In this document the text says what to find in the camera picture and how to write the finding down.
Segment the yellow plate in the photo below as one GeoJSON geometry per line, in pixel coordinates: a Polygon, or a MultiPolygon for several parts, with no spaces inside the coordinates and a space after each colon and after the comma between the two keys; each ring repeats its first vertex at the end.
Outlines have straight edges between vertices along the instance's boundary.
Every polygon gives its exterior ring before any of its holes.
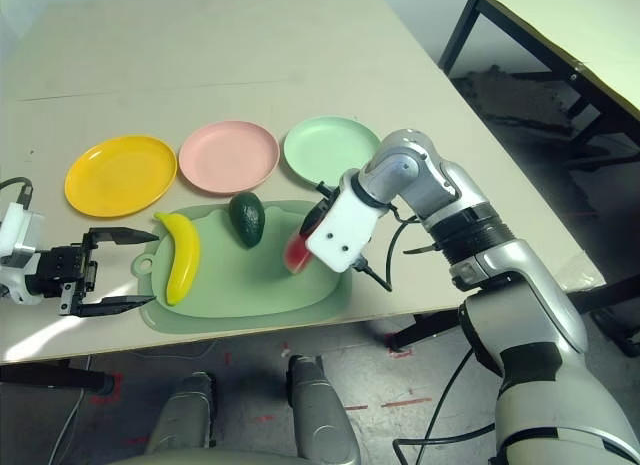
{"type": "Polygon", "coordinates": [[[173,150],[153,137],[112,138],[87,150],[71,166],[64,193],[78,211],[120,217],[158,200],[176,176],[173,150]]]}

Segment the beige table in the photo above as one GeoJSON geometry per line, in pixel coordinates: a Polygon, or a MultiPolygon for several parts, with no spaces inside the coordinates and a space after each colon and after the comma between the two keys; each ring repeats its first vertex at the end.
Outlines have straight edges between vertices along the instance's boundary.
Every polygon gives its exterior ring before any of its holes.
{"type": "MultiPolygon", "coordinates": [[[[530,241],[569,288],[602,278],[558,218],[382,0],[104,0],[48,9],[3,72],[3,178],[30,177],[32,209],[46,215],[43,247],[77,241],[92,225],[150,230],[153,210],[225,201],[176,179],[148,210],[100,221],[66,203],[63,181],[74,159],[112,136],[157,136],[176,150],[197,127],[257,122],[278,139],[305,118],[337,114],[380,136],[403,127],[428,133],[492,198],[512,230],[530,241]]],[[[257,189],[264,200],[319,196],[282,169],[257,189]]],[[[7,197],[3,196],[2,208],[7,197]]],[[[366,255],[383,269],[392,217],[366,255]]],[[[407,230],[399,249],[428,237],[407,230]]],[[[103,246],[97,290],[135,293],[129,273],[141,246],[103,246]]],[[[357,274],[351,301],[326,323],[456,307],[439,254],[396,256],[393,294],[357,274]]],[[[55,301],[35,307],[0,302],[0,361],[66,357],[256,332],[170,335],[138,311],[59,317],[55,301]]]]}
{"type": "MultiPolygon", "coordinates": [[[[588,105],[600,112],[571,140],[573,148],[596,135],[619,132],[640,147],[638,9],[640,0],[468,0],[438,64],[451,71],[482,14],[544,63],[551,70],[547,79],[564,80],[580,95],[567,111],[569,118],[588,105]]],[[[567,167],[594,170],[639,160],[640,151],[567,167]]]]}

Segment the yellow banana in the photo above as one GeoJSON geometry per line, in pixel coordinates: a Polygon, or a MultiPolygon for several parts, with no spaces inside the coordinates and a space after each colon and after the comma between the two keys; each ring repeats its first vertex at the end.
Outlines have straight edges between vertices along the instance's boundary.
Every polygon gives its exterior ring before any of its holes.
{"type": "Polygon", "coordinates": [[[191,220],[184,215],[156,212],[153,216],[173,237],[173,265],[167,282],[167,303],[175,305],[189,293],[198,271],[200,237],[191,220]]]}

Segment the cutting board handle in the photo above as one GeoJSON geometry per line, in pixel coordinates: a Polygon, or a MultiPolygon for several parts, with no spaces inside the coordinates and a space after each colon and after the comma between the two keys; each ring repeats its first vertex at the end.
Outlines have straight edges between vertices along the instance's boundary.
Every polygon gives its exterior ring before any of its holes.
{"type": "Polygon", "coordinates": [[[143,275],[148,275],[153,269],[153,259],[155,255],[152,253],[143,253],[138,255],[131,264],[131,272],[140,278],[143,275]]]}

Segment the pink plate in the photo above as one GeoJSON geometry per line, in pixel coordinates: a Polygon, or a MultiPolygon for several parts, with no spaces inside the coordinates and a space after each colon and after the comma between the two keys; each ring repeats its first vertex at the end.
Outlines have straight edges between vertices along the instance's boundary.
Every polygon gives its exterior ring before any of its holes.
{"type": "Polygon", "coordinates": [[[255,123],[225,121],[196,130],[180,149],[180,170],[196,187],[221,195],[264,182],[280,159],[276,139],[255,123]]]}

